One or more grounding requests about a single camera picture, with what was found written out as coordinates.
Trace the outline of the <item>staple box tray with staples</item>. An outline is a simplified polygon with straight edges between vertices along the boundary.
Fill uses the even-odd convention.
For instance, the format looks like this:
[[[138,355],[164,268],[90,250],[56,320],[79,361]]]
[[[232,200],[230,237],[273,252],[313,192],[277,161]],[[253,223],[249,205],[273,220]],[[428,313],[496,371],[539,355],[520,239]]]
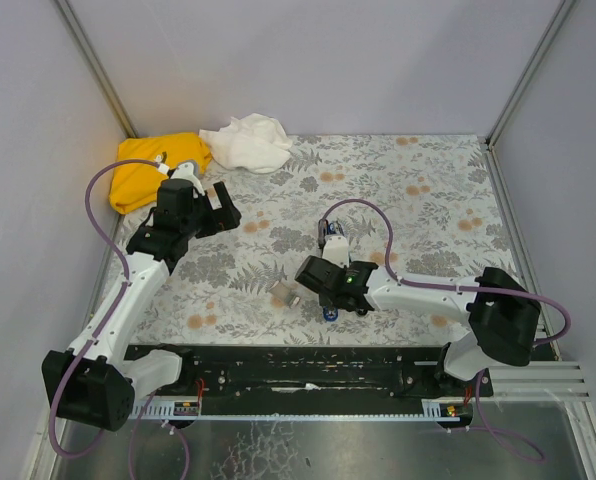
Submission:
[[[288,308],[294,308],[298,305],[301,298],[296,291],[282,281],[276,281],[270,288],[269,293],[274,299]]]

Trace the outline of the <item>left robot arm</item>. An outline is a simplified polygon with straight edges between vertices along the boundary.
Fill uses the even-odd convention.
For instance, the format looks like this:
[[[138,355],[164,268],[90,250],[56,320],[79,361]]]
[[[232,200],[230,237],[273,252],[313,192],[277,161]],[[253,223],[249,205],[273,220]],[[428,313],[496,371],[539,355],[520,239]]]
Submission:
[[[225,184],[213,189],[218,208],[189,180],[161,183],[155,206],[127,243],[123,271],[108,297],[66,351],[50,351],[43,360],[52,419],[116,431],[135,401],[178,381],[178,354],[155,349],[137,360],[125,354],[140,315],[187,254],[190,240],[239,226],[241,213]]]

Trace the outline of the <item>blue stapler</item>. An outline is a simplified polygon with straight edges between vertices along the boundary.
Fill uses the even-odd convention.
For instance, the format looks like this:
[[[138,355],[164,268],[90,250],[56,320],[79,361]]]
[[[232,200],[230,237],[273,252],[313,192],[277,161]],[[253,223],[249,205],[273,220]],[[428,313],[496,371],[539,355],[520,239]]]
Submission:
[[[320,248],[320,253],[321,253],[320,258],[322,258],[322,249],[325,244],[325,238],[328,235],[339,234],[339,235],[343,235],[347,238],[347,236],[343,232],[342,224],[338,221],[321,220],[318,224],[318,229],[319,229],[318,246]],[[349,264],[352,261],[360,261],[360,260],[352,260],[350,257]],[[338,313],[324,313],[323,309],[322,309],[322,313],[323,313],[323,318],[327,322],[336,321],[339,316],[339,312]],[[359,317],[363,317],[363,316],[367,315],[367,313],[355,313],[355,314]]]

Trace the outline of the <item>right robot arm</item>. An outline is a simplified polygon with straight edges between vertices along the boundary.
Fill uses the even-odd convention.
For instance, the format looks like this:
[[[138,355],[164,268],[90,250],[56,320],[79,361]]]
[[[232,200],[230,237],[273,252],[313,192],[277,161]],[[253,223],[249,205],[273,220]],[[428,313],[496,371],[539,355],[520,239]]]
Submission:
[[[442,278],[407,274],[399,282],[384,266],[353,261],[336,265],[309,256],[295,280],[319,296],[325,309],[364,315],[407,310],[462,322],[469,332],[445,345],[440,372],[457,380],[502,365],[524,367],[531,361],[541,307],[506,272],[487,267],[478,277]]]

